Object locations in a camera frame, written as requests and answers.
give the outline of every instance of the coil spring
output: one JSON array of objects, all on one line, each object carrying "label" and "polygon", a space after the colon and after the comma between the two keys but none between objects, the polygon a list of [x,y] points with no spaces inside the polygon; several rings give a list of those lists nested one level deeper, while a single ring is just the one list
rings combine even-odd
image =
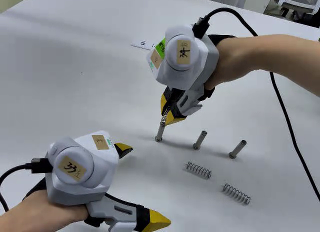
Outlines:
[{"label": "coil spring", "polygon": [[169,114],[169,111],[170,111],[170,107],[167,107],[163,113],[163,116],[160,120],[160,124],[165,126],[166,125],[166,122],[167,122],[167,117],[168,117],[168,114]]},{"label": "coil spring", "polygon": [[212,175],[212,172],[211,170],[207,169],[207,168],[204,168],[204,167],[201,167],[200,165],[198,164],[195,164],[195,163],[192,163],[191,161],[189,161],[185,168],[194,173],[194,174],[197,174],[205,179],[210,179],[211,178],[211,175]]},{"label": "coil spring", "polygon": [[232,185],[226,183],[222,189],[222,191],[230,196],[231,198],[234,198],[236,201],[243,203],[245,205],[248,205],[251,201],[251,197],[246,195],[245,193],[242,193],[237,188],[233,187]]}]

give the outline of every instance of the white cylindrical cap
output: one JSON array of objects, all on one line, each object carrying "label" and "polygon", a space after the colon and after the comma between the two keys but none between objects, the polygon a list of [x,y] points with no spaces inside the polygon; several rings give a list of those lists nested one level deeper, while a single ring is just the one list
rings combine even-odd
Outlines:
[{"label": "white cylindrical cap", "polygon": [[64,149],[56,157],[53,165],[56,176],[62,182],[70,185],[78,185],[88,180],[93,170],[94,160],[92,155],[82,147]]},{"label": "white cylindrical cap", "polygon": [[[179,54],[177,55],[178,52],[178,41],[179,40],[184,40],[184,41],[190,41],[190,52],[188,53],[189,55],[189,63],[188,64],[180,64],[177,62],[177,58]],[[194,66],[196,61],[199,58],[199,48],[197,43],[193,38],[190,38],[189,36],[186,35],[178,35],[173,37],[165,47],[165,59],[167,63],[175,70],[177,71],[187,71],[190,68]]]}]

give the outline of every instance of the hand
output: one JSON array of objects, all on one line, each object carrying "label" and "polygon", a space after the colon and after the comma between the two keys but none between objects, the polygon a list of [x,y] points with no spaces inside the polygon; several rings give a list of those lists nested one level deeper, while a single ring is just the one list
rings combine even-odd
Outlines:
[{"label": "hand", "polygon": [[204,84],[206,90],[239,79],[256,69],[252,58],[252,38],[226,38],[218,45],[219,60],[215,71]]},{"label": "hand", "polygon": [[88,217],[85,205],[62,206],[48,201],[47,191],[32,193],[0,216],[2,232],[55,232]]}]

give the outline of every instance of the metal cylinder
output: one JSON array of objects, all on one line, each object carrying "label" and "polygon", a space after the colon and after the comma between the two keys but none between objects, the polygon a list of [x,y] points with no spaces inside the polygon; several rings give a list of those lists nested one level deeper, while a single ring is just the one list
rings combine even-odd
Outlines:
[{"label": "metal cylinder", "polygon": [[240,141],[240,143],[232,150],[232,152],[229,153],[230,159],[235,159],[237,157],[237,154],[245,147],[247,144],[247,141],[244,139]]},{"label": "metal cylinder", "polygon": [[166,127],[166,124],[163,123],[163,122],[160,122],[159,129],[158,129],[158,133],[156,134],[156,136],[155,136],[155,138],[154,138],[154,140],[155,140],[156,142],[162,141],[162,135],[163,135],[163,133],[164,133],[164,131],[165,131],[165,127]]},{"label": "metal cylinder", "polygon": [[202,142],[204,141],[205,137],[207,135],[207,131],[202,130],[201,134],[199,135],[199,138],[196,140],[196,142],[193,144],[193,148],[195,150],[199,150]]}]

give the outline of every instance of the white tabletop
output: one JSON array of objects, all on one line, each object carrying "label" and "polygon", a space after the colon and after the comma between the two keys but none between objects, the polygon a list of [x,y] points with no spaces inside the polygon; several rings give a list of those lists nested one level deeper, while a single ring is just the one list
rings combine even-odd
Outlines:
[{"label": "white tabletop", "polygon": [[[168,126],[162,143],[154,141],[165,86],[150,73],[148,51],[131,41],[158,42],[167,27],[194,23],[222,6],[208,0],[25,0],[0,14],[0,174],[43,157],[59,138],[106,130],[114,141],[134,147],[120,161],[109,192],[171,219],[163,231],[318,230],[320,204],[268,73],[220,85],[203,109]],[[237,10],[259,35],[320,37],[316,28]],[[209,34],[251,36],[230,14],[215,15],[210,24]],[[284,77],[276,81],[320,187],[320,99]],[[202,130],[207,137],[194,151]],[[247,146],[237,159],[226,158],[241,139]],[[187,161],[211,169],[212,178],[183,171]],[[9,206],[41,177],[11,175],[1,187]],[[250,205],[221,193],[225,182],[250,195]],[[63,231],[106,227],[82,222]]]}]

